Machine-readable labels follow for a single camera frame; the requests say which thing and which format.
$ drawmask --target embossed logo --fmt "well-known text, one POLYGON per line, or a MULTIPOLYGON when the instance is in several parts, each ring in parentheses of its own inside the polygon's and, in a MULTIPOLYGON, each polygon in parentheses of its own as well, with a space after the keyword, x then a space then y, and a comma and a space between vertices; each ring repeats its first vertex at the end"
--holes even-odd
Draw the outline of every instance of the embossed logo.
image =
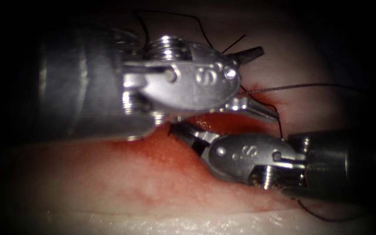
POLYGON ((217 73, 212 69, 198 68, 195 80, 201 86, 214 86, 217 83, 217 73))
POLYGON ((242 154, 249 156, 249 157, 256 157, 258 156, 258 147, 255 145, 245 145, 242 148, 242 154))

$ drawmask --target black suture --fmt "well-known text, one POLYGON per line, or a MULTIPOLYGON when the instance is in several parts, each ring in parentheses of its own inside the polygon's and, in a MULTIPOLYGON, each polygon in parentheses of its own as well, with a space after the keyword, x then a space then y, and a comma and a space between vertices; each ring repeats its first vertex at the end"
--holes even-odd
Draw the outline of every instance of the black suture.
MULTIPOLYGON (((241 88, 242 90, 245 91, 245 94, 248 94, 248 93, 247 93, 248 91, 245 89, 244 86, 240 85, 240 88, 241 88)), ((258 99, 256 99, 255 97, 253 97, 253 95, 251 95, 251 94, 248 94, 248 95, 250 96, 250 98, 252 98, 252 99, 255 100, 256 102, 259 102, 259 103, 262 103, 262 104, 264 104, 264 105, 266 105, 266 106, 270 106, 270 107, 272 107, 272 108, 274 109, 274 111, 278 114, 279 137, 280 137, 281 139, 283 139, 284 137, 283 137, 283 134, 282 134, 281 120, 280 120, 280 118, 279 118, 278 109, 275 107, 275 105, 273 105, 273 104, 266 104, 266 103, 263 103, 263 102, 261 102, 261 101, 258 101, 258 99)))
POLYGON ((146 24, 144 23, 143 19, 138 15, 138 13, 163 13, 163 14, 170 14, 170 15, 175 15, 175 16, 183 16, 183 17, 189 17, 189 18, 195 19, 198 22, 198 25, 200 26, 200 30, 201 30, 202 36, 207 41, 208 45, 211 48, 213 48, 213 45, 211 44, 210 40, 208 40, 208 37, 205 34, 205 31, 204 31, 204 28, 202 27, 201 21, 196 16, 186 15, 186 14, 180 14, 180 13, 175 13, 175 12, 169 12, 169 11, 163 11, 163 10, 135 10, 135 11, 133 11, 133 13, 134 13, 134 15, 136 16, 136 18, 139 20, 140 24, 143 27, 143 31, 145 33, 145 38, 146 38, 145 45, 150 40, 149 33, 148 33, 148 30, 147 30, 146 24))
POLYGON ((282 86, 282 87, 264 88, 264 89, 248 91, 248 92, 244 92, 244 93, 240 93, 240 94, 256 94, 256 93, 262 93, 262 92, 268 92, 268 91, 279 91, 279 90, 302 88, 302 87, 339 87, 339 88, 344 88, 344 89, 347 89, 347 90, 356 91, 356 92, 359 92, 359 93, 367 93, 368 92, 366 90, 362 90, 362 89, 358 89, 358 88, 346 86, 346 85, 340 85, 340 84, 309 83, 309 84, 297 84, 297 85, 282 86))
POLYGON ((232 46, 236 45, 236 43, 238 43, 240 40, 242 40, 244 37, 246 36, 246 34, 243 34, 238 40, 236 40, 234 43, 232 43, 228 48, 224 49, 222 51, 222 54, 224 54, 228 49, 230 49, 232 46))
POLYGON ((325 218, 321 215, 318 215, 312 211, 310 211, 310 209, 308 209, 305 205, 303 205, 303 203, 297 199, 297 203, 298 205, 304 210, 306 211, 307 213, 309 213, 310 215, 324 221, 324 222, 330 222, 330 223, 341 223, 341 222, 348 222, 348 221, 352 221, 352 220, 355 220, 355 219, 358 219, 364 215, 366 215, 366 212, 361 212, 359 214, 356 214, 356 215, 353 215, 351 217, 347 217, 347 218, 341 218, 341 219, 329 219, 329 218, 325 218))

